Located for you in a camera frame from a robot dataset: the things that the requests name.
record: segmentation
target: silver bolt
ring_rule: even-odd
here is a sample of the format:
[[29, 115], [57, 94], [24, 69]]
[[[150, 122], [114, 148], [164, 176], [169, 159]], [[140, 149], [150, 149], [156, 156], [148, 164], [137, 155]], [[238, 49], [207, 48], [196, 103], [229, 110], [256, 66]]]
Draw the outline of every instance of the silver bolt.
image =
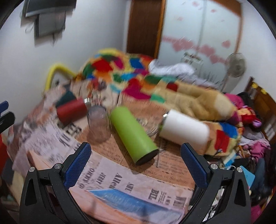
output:
[[239, 173], [242, 173], [242, 168], [240, 168], [240, 167], [237, 167], [237, 171], [239, 172]]
[[217, 164], [212, 163], [212, 164], [211, 164], [211, 168], [212, 168], [213, 170], [216, 170], [216, 169], [218, 168], [218, 166], [217, 166]]
[[59, 168], [61, 168], [61, 164], [60, 164], [60, 163], [55, 164], [55, 165], [54, 165], [54, 168], [55, 168], [56, 170], [58, 170]]
[[30, 172], [34, 172], [34, 170], [35, 168], [33, 166], [29, 169]]

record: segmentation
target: green cylinder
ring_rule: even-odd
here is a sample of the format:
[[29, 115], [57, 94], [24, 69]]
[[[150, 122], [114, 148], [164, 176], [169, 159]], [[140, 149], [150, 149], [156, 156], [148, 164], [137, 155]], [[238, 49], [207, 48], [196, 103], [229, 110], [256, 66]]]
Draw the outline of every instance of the green cylinder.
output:
[[110, 120], [135, 165], [145, 164], [158, 154], [155, 143], [126, 107], [116, 107], [111, 112]]

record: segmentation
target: yellow pipe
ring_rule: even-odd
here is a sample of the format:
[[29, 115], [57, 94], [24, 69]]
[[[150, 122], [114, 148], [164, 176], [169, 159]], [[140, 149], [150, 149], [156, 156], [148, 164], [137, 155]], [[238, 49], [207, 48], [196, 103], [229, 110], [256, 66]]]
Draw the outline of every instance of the yellow pipe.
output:
[[70, 69], [65, 67], [63, 64], [54, 64], [50, 67], [50, 70], [48, 72], [46, 85], [45, 85], [45, 91], [49, 90], [51, 88], [51, 83], [53, 81], [53, 77], [55, 75], [55, 72], [59, 70], [61, 71], [65, 76], [72, 79], [77, 76], [76, 73], [72, 72]]

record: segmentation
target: brown door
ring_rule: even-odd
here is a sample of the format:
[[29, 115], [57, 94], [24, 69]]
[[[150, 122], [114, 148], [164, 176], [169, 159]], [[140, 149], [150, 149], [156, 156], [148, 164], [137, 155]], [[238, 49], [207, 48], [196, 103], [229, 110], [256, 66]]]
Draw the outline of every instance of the brown door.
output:
[[165, 0], [132, 0], [127, 52], [157, 57]]

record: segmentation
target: white cloth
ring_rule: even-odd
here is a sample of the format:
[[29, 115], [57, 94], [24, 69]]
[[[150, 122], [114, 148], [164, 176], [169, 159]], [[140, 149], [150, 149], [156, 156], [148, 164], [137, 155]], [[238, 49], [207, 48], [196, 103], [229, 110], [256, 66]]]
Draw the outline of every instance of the white cloth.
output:
[[148, 71], [156, 76], [173, 76], [189, 84], [217, 88], [214, 83], [194, 75], [195, 69], [184, 62], [175, 65], [163, 65], [157, 59], [154, 59], [148, 65]]

